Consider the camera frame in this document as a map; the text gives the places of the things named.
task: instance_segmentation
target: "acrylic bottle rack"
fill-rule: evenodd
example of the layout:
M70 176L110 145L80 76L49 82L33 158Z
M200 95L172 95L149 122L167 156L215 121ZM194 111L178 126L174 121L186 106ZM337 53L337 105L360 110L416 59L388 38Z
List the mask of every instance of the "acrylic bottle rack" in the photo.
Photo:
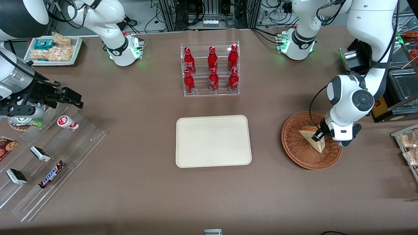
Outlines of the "acrylic bottle rack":
M228 55L231 51L231 45L235 43L238 45L238 89L235 92L228 90L228 81L231 72L228 71ZM209 68L207 58L209 56L209 47L214 46L216 49L216 55L218 56L218 76L219 76L219 89L216 92L209 90ZM196 65L196 73L193 74L194 86L196 91L194 93L187 93L186 86L184 85L184 71L186 66L184 64L184 48L189 47L191 54L194 57ZM211 96L211 95L239 95L240 94L240 42L228 41L228 42L211 42L211 43L182 43L180 48L180 63L183 82L184 96Z

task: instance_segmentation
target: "clear acrylic display stand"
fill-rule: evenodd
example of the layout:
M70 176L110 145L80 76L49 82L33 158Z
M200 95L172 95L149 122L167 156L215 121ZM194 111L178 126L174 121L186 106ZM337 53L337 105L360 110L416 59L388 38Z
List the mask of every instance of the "clear acrylic display stand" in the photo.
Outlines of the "clear acrylic display stand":
M61 128L55 124L60 116L58 115L60 111L56 110L54 113L52 115L51 112L50 118L54 118L50 119L51 123L45 125L47 128L44 130L32 130L33 132L38 132L41 136L37 136L34 133L24 133L21 136L28 143L19 143L17 148L20 148L12 151L12 153L15 152L17 155L6 166L2 167L0 171L0 208L12 197L17 197L16 202L18 204L14 208L13 213L22 222L30 221L36 215L106 135L105 132L78 113L70 115L64 111L60 114L68 115L80 124L76 131L72 132L69 129ZM29 150L33 143L49 154L52 157L51 160L43 162L35 157ZM46 188L41 189L38 184L60 160L66 163L66 166L61 169L61 172ZM5 173L10 168L21 171L28 182L23 186L14 184Z
M211 42L211 43L182 43L180 48L180 63L182 72L183 92L184 96L209 96L209 95L239 95L240 94L240 56L238 57L238 76L240 80L238 82L238 89L235 92L228 90L228 81L231 72L228 71L228 55L231 51L231 45L235 43L238 45L238 55L240 54L240 42L228 41L228 42ZM219 89L216 92L209 90L209 68L207 58L209 56L209 47L214 46L216 48L216 55L218 56L218 76L219 76ZM186 66L184 64L184 48L189 47L191 54L194 57L196 65L196 73L193 74L194 86L196 92L193 94L187 93L184 85L184 71Z

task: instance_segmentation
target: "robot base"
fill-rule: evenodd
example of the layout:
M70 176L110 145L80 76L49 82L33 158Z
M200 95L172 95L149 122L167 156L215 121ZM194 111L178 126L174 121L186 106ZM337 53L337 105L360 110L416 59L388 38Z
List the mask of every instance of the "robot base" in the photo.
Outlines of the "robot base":
M126 35L128 39L128 47L122 52L120 56L112 55L109 50L110 58L119 66L128 66L135 62L137 59L142 59L144 51L144 41L139 41L138 38Z
M300 49L292 39L292 33L294 30L294 28L290 28L288 31L283 31L281 35L275 37L276 42L280 43L280 45L277 45L277 51L279 54L287 55L290 59L303 60L314 49L315 41L312 42L310 48Z

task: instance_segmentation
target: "snack shelf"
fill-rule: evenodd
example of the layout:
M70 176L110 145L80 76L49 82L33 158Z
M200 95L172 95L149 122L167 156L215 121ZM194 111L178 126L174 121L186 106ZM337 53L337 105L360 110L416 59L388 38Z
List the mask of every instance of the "snack shelf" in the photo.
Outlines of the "snack shelf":
M394 133L391 134L391 136L395 137L395 140L398 143L398 145L399 145L400 150L402 151L402 153L408 152L408 148L405 148L405 147L402 146L398 135L404 134L404 133L406 133L408 131L411 131L411 130L418 130L418 124L413 125L413 126L410 126L408 128L405 128L403 130L400 130L400 131L397 131L397 132L394 132ZM408 163L408 166L410 167L410 169L412 171L412 174L415 177L415 180L418 182L418 174L417 174L418 166L411 166L405 156L404 156L404 158L405 158L405 161Z
M106 135L80 114L64 106L49 110L44 119L48 123L44 128L29 128L21 135L24 140L7 156L10 157L8 162L0 162L0 208L10 203L10 208L14 208L13 213L22 222L30 221L36 215ZM76 131L72 132L56 124L63 114L78 122L79 128ZM39 160L30 151L32 146L44 150L51 159L47 162ZM66 165L42 189L38 184L60 161ZM13 183L6 174L8 169L21 171L27 183Z

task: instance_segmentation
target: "bread slice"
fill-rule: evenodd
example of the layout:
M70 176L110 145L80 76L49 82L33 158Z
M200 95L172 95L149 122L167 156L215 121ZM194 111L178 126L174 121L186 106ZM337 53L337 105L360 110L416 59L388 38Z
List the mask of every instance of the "bread slice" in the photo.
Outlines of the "bread slice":
M325 138L322 138L320 141L315 142L312 139L312 136L316 133L318 128L313 126L304 126L299 129L299 133L311 144L311 146L318 151L318 153L322 153L325 148Z

